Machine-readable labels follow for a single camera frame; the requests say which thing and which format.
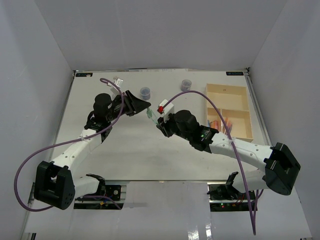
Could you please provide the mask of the orange highlighter pen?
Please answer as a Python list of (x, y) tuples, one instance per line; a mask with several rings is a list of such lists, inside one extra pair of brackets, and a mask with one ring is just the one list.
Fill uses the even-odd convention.
[(224, 125), (223, 125), (223, 131), (226, 133), (228, 130), (229, 130), (229, 118), (228, 117), (226, 117), (225, 119), (224, 119)]

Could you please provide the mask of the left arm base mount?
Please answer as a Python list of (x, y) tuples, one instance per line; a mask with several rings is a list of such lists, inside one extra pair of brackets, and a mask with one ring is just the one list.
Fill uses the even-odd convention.
[(122, 186), (116, 183), (107, 182), (102, 176), (96, 174), (86, 174), (75, 181), (75, 201), (95, 202), (99, 208), (110, 206), (116, 210), (121, 210), (123, 204), (120, 203)]

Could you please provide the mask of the pink highlighter pen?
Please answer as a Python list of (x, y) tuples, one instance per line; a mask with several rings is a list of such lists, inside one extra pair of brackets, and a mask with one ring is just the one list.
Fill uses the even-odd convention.
[(229, 132), (231, 132), (231, 131), (232, 131), (232, 128), (233, 128), (233, 123), (232, 123), (231, 121), (229, 121), (229, 122), (227, 123), (227, 127), (228, 127)]

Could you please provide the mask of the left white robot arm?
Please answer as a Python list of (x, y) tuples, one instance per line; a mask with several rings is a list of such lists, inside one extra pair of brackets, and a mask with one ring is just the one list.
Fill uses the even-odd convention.
[(61, 210), (67, 209), (74, 199), (86, 195), (96, 200), (103, 198), (106, 193), (104, 178), (92, 173), (76, 178), (78, 167), (104, 142), (119, 117), (134, 116), (150, 106), (150, 102), (135, 97), (129, 90), (114, 99), (107, 93), (98, 94), (77, 141), (52, 161), (42, 161), (38, 165), (34, 198)]

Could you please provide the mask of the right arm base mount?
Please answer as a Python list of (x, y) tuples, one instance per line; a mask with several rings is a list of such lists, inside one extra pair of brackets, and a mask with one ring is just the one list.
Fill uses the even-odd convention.
[(238, 175), (239, 173), (236, 171), (229, 175), (226, 182), (207, 184), (209, 207), (212, 213), (249, 211), (246, 194), (239, 192), (232, 186)]

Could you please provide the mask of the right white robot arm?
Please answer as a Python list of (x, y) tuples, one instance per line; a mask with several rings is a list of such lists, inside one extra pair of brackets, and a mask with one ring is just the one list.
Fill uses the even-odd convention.
[(236, 200), (246, 190), (270, 189), (280, 195), (292, 192), (301, 165), (283, 143), (275, 146), (259, 145), (240, 139), (229, 139), (214, 128), (201, 125), (188, 110), (169, 113), (157, 120), (156, 126), (164, 136), (176, 135), (196, 150), (223, 155), (254, 166), (256, 170), (246, 173), (246, 183), (237, 173), (232, 173), (225, 185), (226, 195)]

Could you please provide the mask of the green highlighter pen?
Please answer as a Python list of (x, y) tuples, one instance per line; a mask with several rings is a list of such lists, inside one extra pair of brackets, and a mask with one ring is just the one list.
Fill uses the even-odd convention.
[(158, 119), (157, 119), (157, 116), (156, 114), (152, 111), (152, 109), (150, 107), (147, 108), (146, 110), (146, 114), (147, 114), (147, 117), (152, 120), (152, 122), (157, 125), (158, 124)]

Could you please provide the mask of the clear clip jar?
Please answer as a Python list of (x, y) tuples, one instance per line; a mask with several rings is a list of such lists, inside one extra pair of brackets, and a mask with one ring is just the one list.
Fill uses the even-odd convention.
[(191, 90), (191, 86), (192, 86), (192, 81), (189, 80), (189, 79), (184, 79), (184, 80), (181, 82), (180, 90), (181, 90), (182, 92), (190, 91), (190, 90)]
[(144, 101), (149, 100), (151, 98), (151, 90), (148, 87), (142, 87), (140, 89), (140, 97)]

